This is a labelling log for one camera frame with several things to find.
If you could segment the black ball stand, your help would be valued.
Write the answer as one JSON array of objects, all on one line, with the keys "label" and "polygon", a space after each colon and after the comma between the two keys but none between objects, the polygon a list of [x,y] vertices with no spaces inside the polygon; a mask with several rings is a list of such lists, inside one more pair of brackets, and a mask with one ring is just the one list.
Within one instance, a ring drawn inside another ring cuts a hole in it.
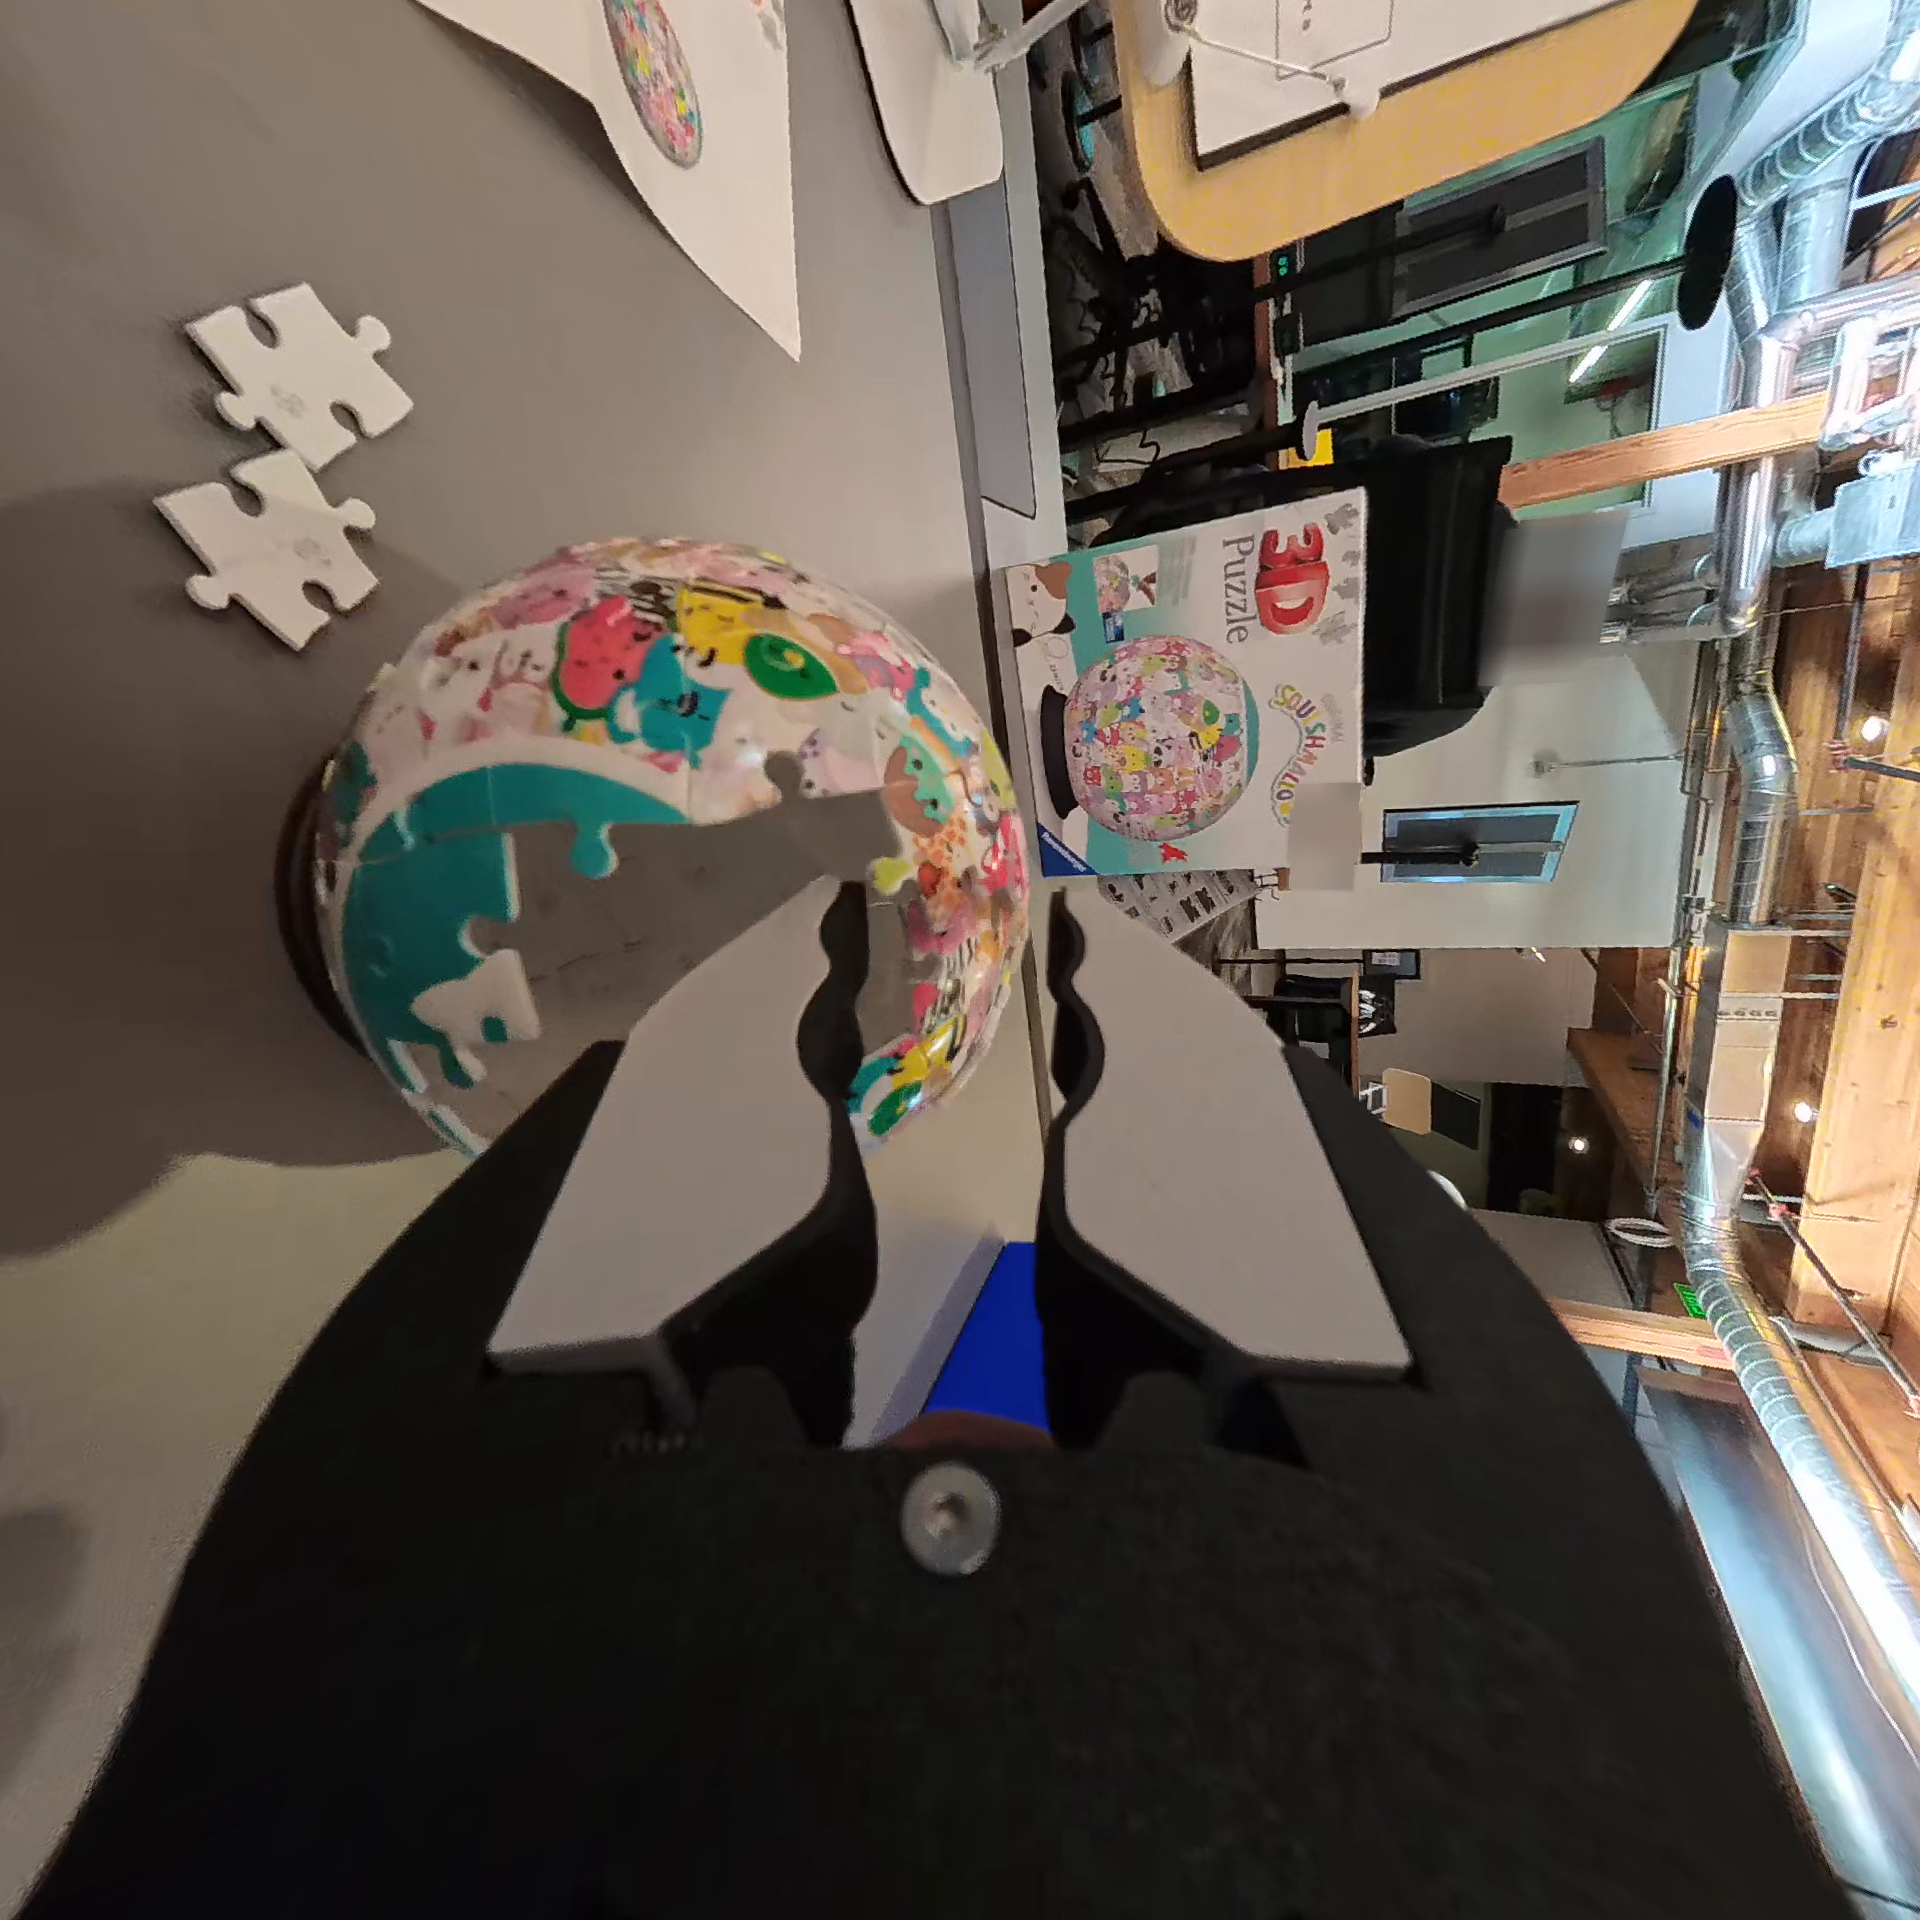
[{"label": "black ball stand", "polygon": [[364,1053],[332,983],[324,954],[322,906],[318,893],[318,837],[324,810],[328,760],[316,762],[301,781],[276,841],[276,924],[283,952],[307,1002],[351,1051]]}]

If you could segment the printed sticker sheet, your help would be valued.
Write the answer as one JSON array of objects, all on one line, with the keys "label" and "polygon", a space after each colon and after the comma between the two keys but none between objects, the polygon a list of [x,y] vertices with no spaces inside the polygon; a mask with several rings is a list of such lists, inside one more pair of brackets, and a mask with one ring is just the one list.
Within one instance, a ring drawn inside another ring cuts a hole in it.
[{"label": "printed sticker sheet", "polygon": [[761,1],[428,1],[578,94],[690,261],[800,357],[788,26]]}]

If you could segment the printed puzzle box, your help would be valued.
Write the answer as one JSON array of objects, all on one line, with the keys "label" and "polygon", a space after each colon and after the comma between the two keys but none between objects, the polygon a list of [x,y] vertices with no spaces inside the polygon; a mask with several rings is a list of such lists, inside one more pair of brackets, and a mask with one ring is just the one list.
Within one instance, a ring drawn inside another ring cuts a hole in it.
[{"label": "printed puzzle box", "polygon": [[1354,887],[1368,515],[1343,488],[1000,571],[1044,875]]}]

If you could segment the black disc floor lamp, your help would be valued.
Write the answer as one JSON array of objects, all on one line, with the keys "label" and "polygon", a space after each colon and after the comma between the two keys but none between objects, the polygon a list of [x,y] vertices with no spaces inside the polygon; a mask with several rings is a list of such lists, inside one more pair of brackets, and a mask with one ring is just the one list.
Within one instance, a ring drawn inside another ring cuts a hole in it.
[{"label": "black disc floor lamp", "polygon": [[1732,186],[1614,219],[1601,186],[1597,149],[1579,149],[1314,236],[1283,275],[1275,342],[1312,365],[1531,323],[1591,330],[1664,309],[1703,323],[1730,265]]}]

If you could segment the silver ventilation duct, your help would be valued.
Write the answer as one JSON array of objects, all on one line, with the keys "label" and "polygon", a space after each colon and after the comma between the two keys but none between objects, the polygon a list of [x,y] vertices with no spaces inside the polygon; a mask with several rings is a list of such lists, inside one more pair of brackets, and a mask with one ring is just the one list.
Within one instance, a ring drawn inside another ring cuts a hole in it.
[{"label": "silver ventilation duct", "polygon": [[1703,922],[1685,1080],[1678,1241],[1764,1438],[1901,1686],[1916,1692],[1916,1540],[1809,1357],[1749,1278],[1741,1201],[1757,1166],[1786,1002],[1789,927],[1768,920],[1797,818],[1797,758],[1762,625],[1726,640],[1722,737],[1737,781],[1732,916]]},{"label": "silver ventilation duct", "polygon": [[[1916,126],[1918,5],[1889,3],[1880,43],[1847,82],[1762,146],[1735,174],[1726,282],[1737,346],[1737,409],[1780,402],[1791,384],[1787,317],[1836,296],[1847,205],[1861,157]],[[1755,652],[1772,571],[1778,454],[1722,469],[1716,506],[1716,627]]]}]

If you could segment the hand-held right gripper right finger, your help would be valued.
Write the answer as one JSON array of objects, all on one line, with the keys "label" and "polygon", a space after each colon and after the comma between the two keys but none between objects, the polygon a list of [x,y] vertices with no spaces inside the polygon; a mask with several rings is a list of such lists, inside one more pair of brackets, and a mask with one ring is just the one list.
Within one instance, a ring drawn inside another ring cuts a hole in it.
[{"label": "hand-held right gripper right finger", "polygon": [[1208,1432],[1277,1382],[1398,1388],[1414,1353],[1285,1043],[1102,895],[1058,891],[1059,1108],[1034,1228],[1052,1438],[1092,1445],[1135,1380]]}]

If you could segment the grey flat panel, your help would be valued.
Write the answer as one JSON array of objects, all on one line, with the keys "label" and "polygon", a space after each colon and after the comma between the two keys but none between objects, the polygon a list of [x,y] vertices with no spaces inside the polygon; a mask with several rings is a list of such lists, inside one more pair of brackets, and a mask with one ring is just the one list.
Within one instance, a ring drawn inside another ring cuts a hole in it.
[{"label": "grey flat panel", "polygon": [[1002,509],[1034,519],[1040,500],[1004,178],[948,201],[948,244],[979,490]]}]

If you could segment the colourful puzzle ball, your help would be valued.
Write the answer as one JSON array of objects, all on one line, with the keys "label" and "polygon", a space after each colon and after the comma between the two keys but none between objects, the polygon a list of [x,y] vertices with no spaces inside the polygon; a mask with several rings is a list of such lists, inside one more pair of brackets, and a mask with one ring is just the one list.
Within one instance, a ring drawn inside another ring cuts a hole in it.
[{"label": "colourful puzzle ball", "polygon": [[1019,985],[990,719],[898,619],[749,544],[586,540],[464,596],[293,823],[316,999],[466,1157],[819,873],[867,887],[863,1149],[957,1099]]}]

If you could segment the blue plastic bin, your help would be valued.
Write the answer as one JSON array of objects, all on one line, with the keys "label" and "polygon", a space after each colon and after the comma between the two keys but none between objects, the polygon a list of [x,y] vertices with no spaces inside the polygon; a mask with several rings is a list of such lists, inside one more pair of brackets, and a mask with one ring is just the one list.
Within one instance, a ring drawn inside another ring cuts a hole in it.
[{"label": "blue plastic bin", "polygon": [[1033,1241],[1002,1245],[930,1384],[925,1415],[969,1413],[1048,1428],[1034,1264]]}]

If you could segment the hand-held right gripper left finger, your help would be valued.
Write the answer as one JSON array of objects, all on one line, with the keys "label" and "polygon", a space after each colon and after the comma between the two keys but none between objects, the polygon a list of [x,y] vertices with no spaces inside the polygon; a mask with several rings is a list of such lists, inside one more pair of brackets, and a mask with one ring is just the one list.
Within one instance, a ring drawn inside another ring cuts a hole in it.
[{"label": "hand-held right gripper left finger", "polygon": [[877,1293],[852,1135],[869,908],[819,875],[630,1029],[497,1320],[518,1447],[842,1447]]}]

